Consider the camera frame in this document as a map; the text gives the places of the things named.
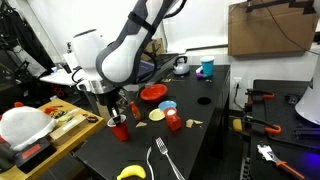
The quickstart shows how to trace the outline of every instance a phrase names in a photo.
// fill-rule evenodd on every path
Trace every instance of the pliers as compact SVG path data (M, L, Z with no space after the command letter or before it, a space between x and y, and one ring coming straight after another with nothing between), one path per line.
M266 161L272 161L274 163L276 163L276 167L281 168L282 170L290 173L291 175L293 175L296 179L305 179L305 177L300 174L298 171L294 170L292 167L290 167L289 165L287 165L287 162L285 161L281 161L272 151L270 146L266 146L266 145L257 145L258 148L258 152L260 154L262 154L263 158Z

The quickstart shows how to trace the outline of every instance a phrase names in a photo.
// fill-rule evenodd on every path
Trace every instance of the white wall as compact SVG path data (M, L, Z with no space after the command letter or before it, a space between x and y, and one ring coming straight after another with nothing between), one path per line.
M188 0L177 16L164 20L169 50L227 44L228 6L242 1L245 0ZM99 29L107 43L114 41L137 0L28 2L62 55L66 53L66 42L84 30Z
M319 53L320 46L313 45L313 52ZM235 84L238 77L242 78L240 90L238 91L237 102L243 107L247 102L245 95L247 88L253 87L255 79L271 80L297 80L309 81L312 78L318 55L306 52L304 54L286 54L285 56L251 56L251 57L232 57L227 55L227 48L207 49L189 51L188 63L191 65L200 65L200 58L204 55L214 55L215 64L229 64L231 66L230 77L230 108L239 110L233 103Z

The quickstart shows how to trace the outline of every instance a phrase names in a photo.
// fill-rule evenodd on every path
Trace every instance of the fork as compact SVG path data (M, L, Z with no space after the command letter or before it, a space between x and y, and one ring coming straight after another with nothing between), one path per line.
M168 149L167 149L166 145L163 143L162 139L159 137L156 139L156 142L157 142L157 145L158 145L158 148L159 148L161 154L167 156L167 158L170 162L170 165L173 169L173 172L176 174L178 180L185 180L184 177L181 175L180 171L178 170L178 168L176 167L176 165L174 165L174 163L172 162L170 156L168 155Z
M148 152L147 152L147 164L149 166L149 169L150 169L150 173L151 173L151 179L154 180L154 175L153 175L153 170L152 170L152 166L149 162L149 156L150 156L150 153L151 153L151 147L148 149Z

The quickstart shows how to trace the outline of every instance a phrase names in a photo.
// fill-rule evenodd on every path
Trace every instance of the black box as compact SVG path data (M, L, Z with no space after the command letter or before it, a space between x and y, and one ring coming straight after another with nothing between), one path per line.
M27 174L50 157L55 151L56 149L46 138L41 138L21 152L18 152L14 160L17 167Z

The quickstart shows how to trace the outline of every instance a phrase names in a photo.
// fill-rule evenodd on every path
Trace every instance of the black tabletop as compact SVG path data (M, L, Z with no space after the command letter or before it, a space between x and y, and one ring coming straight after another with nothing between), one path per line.
M128 141L120 142L111 130L105 127L91 136L88 142L76 152L76 156L105 179L116 179L124 167L132 164L140 164L144 167L147 179L151 179L146 164L146 153L151 146L152 152L149 160L153 166L155 179L176 179L168 160L159 152L155 143L155 139L161 137L169 150L171 159L181 174L188 179L201 144L207 143L207 140L204 139L207 129L213 128L214 132L217 131L219 122L212 123L210 121L221 89L230 72L228 65L214 66L214 77L211 80L197 80L195 76L197 67L191 66L191 73L182 78L175 77L172 72L163 77L179 81L167 83L160 81L168 87L165 99L174 100L178 104L178 116L183 123L182 129L173 132L168 128L165 120L150 121L149 112L157 108L157 104L150 104L139 98L135 102L143 115L143 121L148 124L147 126L136 128L136 122L130 108L128 108L123 113L127 116L130 134ZM211 103L208 105L198 104L197 100L200 97L210 98ZM203 121L203 124L189 129L185 127L185 122L188 119Z
M255 80L254 88L274 92L275 99L266 100L261 103L255 102L253 105L253 117L263 119L272 124L278 124L283 127L282 135L289 136L292 129L288 124L296 121L294 118L294 105L290 110L290 114L283 116L281 106L286 106L285 94L288 95L303 95L308 86L308 82L302 81L273 81L273 80ZM277 108L273 108L272 112L266 108L272 101L277 101ZM313 149L304 148L296 145L290 145L280 141L275 141L267 137L264 133L264 127L261 125L252 125L251 137L251 156L250 156L250 174L254 179L293 179L292 176L286 174L283 170L275 167L274 163L266 162L261 158L261 154L257 151L257 145L260 142L270 145L276 156L283 161L286 161L289 166L296 169L306 179L319 179L320 178L320 153Z

